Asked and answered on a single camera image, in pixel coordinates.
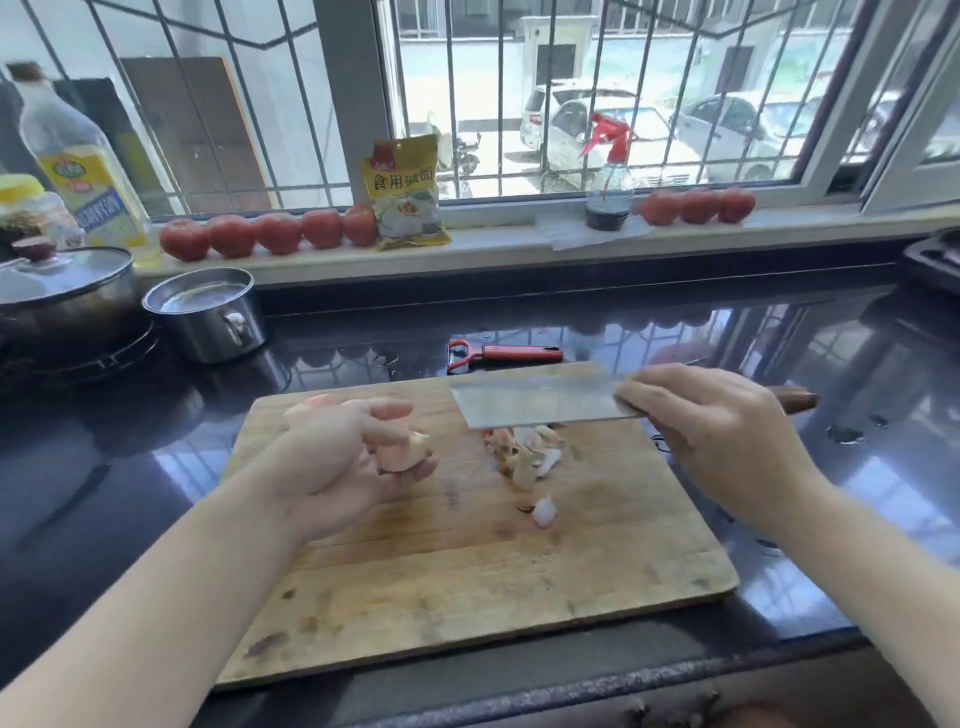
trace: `red spray nozzle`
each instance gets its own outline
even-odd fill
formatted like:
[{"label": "red spray nozzle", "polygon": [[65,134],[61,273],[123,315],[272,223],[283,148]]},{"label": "red spray nozzle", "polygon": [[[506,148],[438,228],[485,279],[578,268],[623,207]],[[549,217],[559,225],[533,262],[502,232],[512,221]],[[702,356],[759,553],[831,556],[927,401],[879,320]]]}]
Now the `red spray nozzle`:
[{"label": "red spray nozzle", "polygon": [[616,164],[626,164],[630,150],[630,142],[634,136],[630,125],[625,121],[619,121],[606,116],[599,111],[595,111],[591,119],[593,119],[593,135],[590,137],[590,141],[584,145],[584,151],[581,153],[581,157],[585,157],[597,144],[606,144],[612,141],[613,147],[607,155],[607,161]]}]

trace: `window sill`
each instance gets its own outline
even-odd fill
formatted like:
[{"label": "window sill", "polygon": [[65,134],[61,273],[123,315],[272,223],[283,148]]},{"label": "window sill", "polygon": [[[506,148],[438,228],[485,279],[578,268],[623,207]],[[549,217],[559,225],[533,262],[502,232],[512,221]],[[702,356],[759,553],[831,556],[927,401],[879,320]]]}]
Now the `window sill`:
[{"label": "window sill", "polygon": [[[563,250],[555,250],[540,228],[527,225],[454,230],[450,231],[453,242],[432,248],[381,252],[345,246],[316,251],[304,242],[303,249],[293,255],[269,255],[257,247],[252,257],[240,260],[212,256],[198,263],[182,263],[166,255],[147,254],[138,257],[135,267],[146,283],[198,268],[229,265],[249,270],[259,285],[282,285],[580,260],[801,247],[927,234],[960,225],[960,204],[882,215],[864,215],[858,205],[767,208],[757,210],[742,225],[714,221],[703,226],[678,223],[669,228],[649,228],[642,221],[631,220],[622,239]],[[592,231],[586,227],[584,230],[587,239]]]}]

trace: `oil bottle label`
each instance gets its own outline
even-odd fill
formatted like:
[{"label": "oil bottle label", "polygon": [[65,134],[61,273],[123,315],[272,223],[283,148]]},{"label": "oil bottle label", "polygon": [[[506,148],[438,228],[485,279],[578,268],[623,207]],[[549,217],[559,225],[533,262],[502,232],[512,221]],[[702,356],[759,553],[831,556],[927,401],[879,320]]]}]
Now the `oil bottle label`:
[{"label": "oil bottle label", "polygon": [[130,214],[102,154],[67,152],[41,157],[39,162],[91,245],[138,248],[147,244],[147,235]]}]

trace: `pot lid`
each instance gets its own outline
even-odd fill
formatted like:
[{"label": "pot lid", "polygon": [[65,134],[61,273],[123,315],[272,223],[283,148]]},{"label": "pot lid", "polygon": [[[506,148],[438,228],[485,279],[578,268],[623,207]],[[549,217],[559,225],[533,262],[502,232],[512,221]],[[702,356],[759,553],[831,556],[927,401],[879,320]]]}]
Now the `pot lid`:
[{"label": "pot lid", "polygon": [[[18,246],[25,242],[18,241]],[[17,259],[0,265],[0,306],[77,295],[118,276],[132,262],[131,255],[121,248],[78,248],[45,254],[39,260]]]}]

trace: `stainless steel pot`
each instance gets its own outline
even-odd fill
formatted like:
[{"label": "stainless steel pot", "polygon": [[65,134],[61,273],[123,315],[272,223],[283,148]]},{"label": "stainless steel pot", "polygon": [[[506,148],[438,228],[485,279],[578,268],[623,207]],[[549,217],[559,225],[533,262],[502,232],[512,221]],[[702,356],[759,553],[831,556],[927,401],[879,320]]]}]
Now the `stainless steel pot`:
[{"label": "stainless steel pot", "polygon": [[30,256],[0,264],[0,333],[17,342],[36,368],[92,361],[146,330],[128,251],[55,253],[47,241]]},{"label": "stainless steel pot", "polygon": [[147,291],[143,307],[159,318],[183,355],[202,364],[230,361],[267,341],[253,276],[242,268],[203,268]]}]

